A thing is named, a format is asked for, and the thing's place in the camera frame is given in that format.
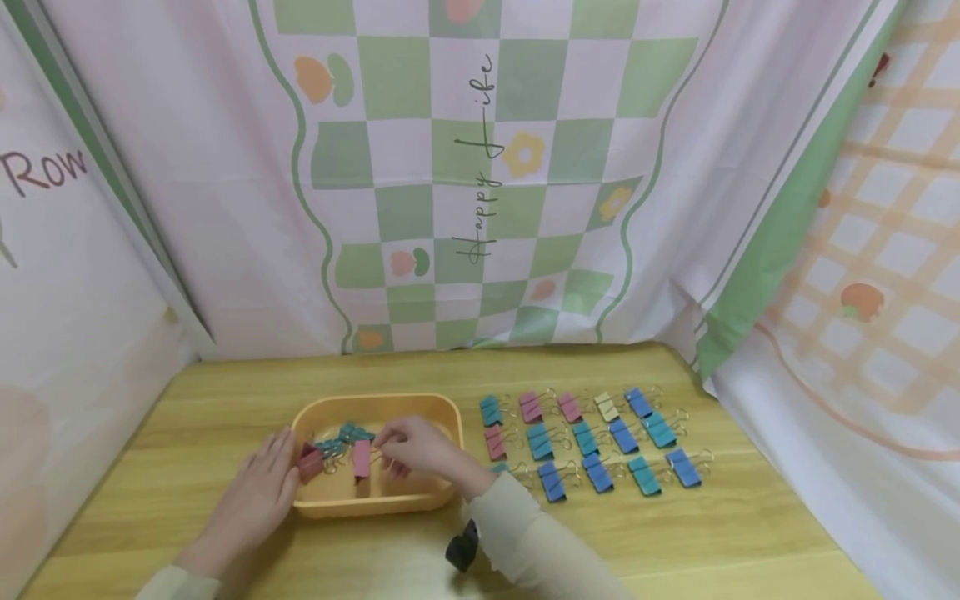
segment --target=hand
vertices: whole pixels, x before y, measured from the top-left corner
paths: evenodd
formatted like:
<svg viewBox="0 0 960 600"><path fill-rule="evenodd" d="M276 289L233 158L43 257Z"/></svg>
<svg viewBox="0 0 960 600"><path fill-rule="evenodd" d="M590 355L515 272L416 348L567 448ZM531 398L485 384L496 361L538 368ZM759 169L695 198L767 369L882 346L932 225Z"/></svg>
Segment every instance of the hand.
<svg viewBox="0 0 960 600"><path fill-rule="evenodd" d="M392 420L373 439L383 453L382 466L392 477L406 477L411 469L449 479L451 463L463 450L423 417Z"/></svg>
<svg viewBox="0 0 960 600"><path fill-rule="evenodd" d="M268 538L290 512L300 473L290 467L294 434L284 427L240 464L200 536L176 564L219 579L239 555Z"/></svg>
<svg viewBox="0 0 960 600"><path fill-rule="evenodd" d="M486 493L496 475L458 448L440 429L423 417L402 417L386 425L373 439L383 453L383 467L393 477L406 477L412 469L450 481L467 502Z"/></svg>

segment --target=pink binder clip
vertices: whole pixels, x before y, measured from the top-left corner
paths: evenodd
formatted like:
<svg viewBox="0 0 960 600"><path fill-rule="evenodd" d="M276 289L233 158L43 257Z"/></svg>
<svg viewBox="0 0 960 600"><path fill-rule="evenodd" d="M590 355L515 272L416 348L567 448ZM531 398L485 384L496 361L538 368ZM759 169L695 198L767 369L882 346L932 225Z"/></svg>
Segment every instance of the pink binder clip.
<svg viewBox="0 0 960 600"><path fill-rule="evenodd" d="M490 460L502 461L507 458L507 450L503 447L503 434L500 425L487 427L484 430L484 436L487 438L487 452L490 454Z"/></svg>
<svg viewBox="0 0 960 600"><path fill-rule="evenodd" d="M584 419L584 415L580 412L580 405L577 404L577 398L570 392L565 392L557 398L557 403L560 405L560 410L564 412L567 422L575 423Z"/></svg>
<svg viewBox="0 0 960 600"><path fill-rule="evenodd" d="M370 477L370 440L353 443L353 480L359 483Z"/></svg>
<svg viewBox="0 0 960 600"><path fill-rule="evenodd" d="M520 395L520 414L523 416L523 422L533 423L543 420L543 412L540 409L538 398L536 392L525 392Z"/></svg>
<svg viewBox="0 0 960 600"><path fill-rule="evenodd" d="M297 470L300 472L300 482L303 485L324 472L324 456L320 450L313 448L309 453L301 456L297 461Z"/></svg>

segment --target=fabric backdrop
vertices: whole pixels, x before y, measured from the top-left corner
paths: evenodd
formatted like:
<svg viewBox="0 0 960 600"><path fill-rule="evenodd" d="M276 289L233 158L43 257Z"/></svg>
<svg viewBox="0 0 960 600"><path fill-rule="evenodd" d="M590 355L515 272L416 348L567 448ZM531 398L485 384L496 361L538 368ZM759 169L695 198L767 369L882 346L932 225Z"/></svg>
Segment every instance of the fabric backdrop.
<svg viewBox="0 0 960 600"><path fill-rule="evenodd" d="M719 397L887 598L960 572L960 3L914 2Z"/></svg>
<svg viewBox="0 0 960 600"><path fill-rule="evenodd" d="M703 374L898 5L43 4L215 356L662 339Z"/></svg>
<svg viewBox="0 0 960 600"><path fill-rule="evenodd" d="M0 598L193 356L0 7Z"/></svg>

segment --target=beige sleeve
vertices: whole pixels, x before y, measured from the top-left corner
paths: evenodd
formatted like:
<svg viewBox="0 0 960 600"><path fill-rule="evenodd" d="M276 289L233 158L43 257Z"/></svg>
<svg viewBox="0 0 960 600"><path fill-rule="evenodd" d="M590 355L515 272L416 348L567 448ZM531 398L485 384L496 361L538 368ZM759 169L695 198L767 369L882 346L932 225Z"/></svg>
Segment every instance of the beige sleeve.
<svg viewBox="0 0 960 600"><path fill-rule="evenodd" d="M543 600L633 600L606 563L508 473L469 503L494 569Z"/></svg>
<svg viewBox="0 0 960 600"><path fill-rule="evenodd" d="M164 566L136 594L136 600L214 600L220 582L192 575L178 566Z"/></svg>

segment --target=wooden table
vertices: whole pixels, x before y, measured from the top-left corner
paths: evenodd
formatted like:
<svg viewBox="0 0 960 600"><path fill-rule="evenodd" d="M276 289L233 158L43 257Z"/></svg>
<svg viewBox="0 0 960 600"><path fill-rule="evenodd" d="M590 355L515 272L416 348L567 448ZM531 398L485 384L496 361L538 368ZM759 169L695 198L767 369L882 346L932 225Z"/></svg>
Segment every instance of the wooden table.
<svg viewBox="0 0 960 600"><path fill-rule="evenodd" d="M437 392L463 414L468 450L486 459L477 402L489 393L627 384L663 389L689 412L691 453L716 456L700 489L632 480L569 490L548 511L610 562L638 598L876 598L876 593L718 402L658 346L554 347L194 365L153 413L39 571L25 598L132 598L197 534L238 461L322 396ZM626 416L636 424L636 417ZM598 423L597 415L588 420ZM644 455L661 452L641 442ZM529 460L514 450L512 463ZM559 462L567 454L561 451ZM543 500L542 490L535 494ZM425 514L291 517L231 583L249 598L521 598L486 561L455 576L444 560L459 502Z"/></svg>

